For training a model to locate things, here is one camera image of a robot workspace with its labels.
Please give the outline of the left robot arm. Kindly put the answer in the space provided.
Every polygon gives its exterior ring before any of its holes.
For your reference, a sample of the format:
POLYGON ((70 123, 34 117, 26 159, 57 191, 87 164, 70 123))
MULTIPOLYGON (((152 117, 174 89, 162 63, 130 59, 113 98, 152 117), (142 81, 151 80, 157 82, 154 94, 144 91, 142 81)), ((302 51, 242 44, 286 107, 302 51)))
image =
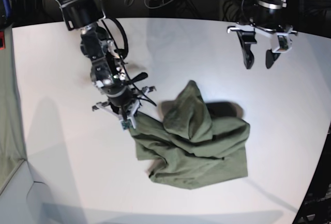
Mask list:
POLYGON ((265 54, 265 65, 268 69, 281 54, 292 49, 290 36, 298 35, 298 32, 282 19, 282 11, 286 7, 287 0, 241 0, 239 21, 228 26, 227 32, 237 34, 246 69, 251 69, 254 64, 251 46, 257 44, 256 34, 261 34, 270 41, 270 48, 265 54))

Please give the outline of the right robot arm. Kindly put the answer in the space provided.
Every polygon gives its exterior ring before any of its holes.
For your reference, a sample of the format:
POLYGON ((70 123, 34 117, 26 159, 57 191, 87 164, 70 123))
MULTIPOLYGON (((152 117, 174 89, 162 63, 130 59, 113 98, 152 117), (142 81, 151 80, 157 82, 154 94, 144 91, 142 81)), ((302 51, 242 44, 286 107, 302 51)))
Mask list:
POLYGON ((145 72, 134 78, 129 76, 124 61, 128 55, 128 39, 123 26, 112 19, 123 38, 124 48, 120 49, 104 24, 107 18, 104 10, 97 6, 95 0, 56 1, 68 30, 80 31, 80 49, 91 61, 90 77, 93 86, 107 97, 105 102, 96 103, 92 110, 109 112, 118 117, 125 127, 132 127, 141 101, 154 103, 147 96, 154 87, 139 89, 136 86, 136 82, 148 77, 145 72))

